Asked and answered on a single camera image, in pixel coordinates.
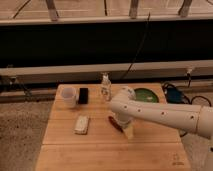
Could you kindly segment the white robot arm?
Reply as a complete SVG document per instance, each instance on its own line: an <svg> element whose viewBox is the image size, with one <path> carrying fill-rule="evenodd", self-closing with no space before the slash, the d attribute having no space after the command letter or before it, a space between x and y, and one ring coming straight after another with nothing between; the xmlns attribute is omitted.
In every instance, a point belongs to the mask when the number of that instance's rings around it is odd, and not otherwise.
<svg viewBox="0 0 213 171"><path fill-rule="evenodd" d="M213 107L137 101L135 91L124 86L111 99L109 108L115 114L117 124L123 128L133 118L138 118L206 139L213 137Z"/></svg>

